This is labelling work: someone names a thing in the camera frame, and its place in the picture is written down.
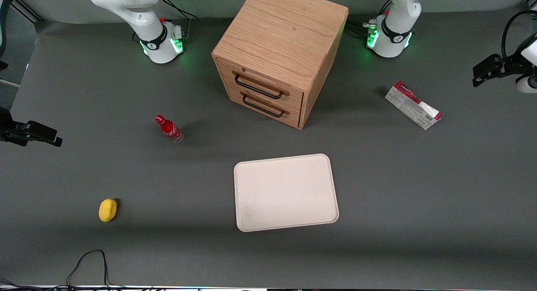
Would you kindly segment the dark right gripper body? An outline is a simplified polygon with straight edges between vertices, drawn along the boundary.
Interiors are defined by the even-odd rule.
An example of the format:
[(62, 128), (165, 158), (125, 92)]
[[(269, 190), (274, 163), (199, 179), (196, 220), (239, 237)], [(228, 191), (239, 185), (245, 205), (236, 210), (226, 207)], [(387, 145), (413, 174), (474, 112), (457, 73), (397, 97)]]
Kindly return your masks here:
[(19, 146), (28, 144), (26, 125), (12, 119), (11, 113), (6, 108), (0, 108), (0, 140), (1, 142), (13, 143)]

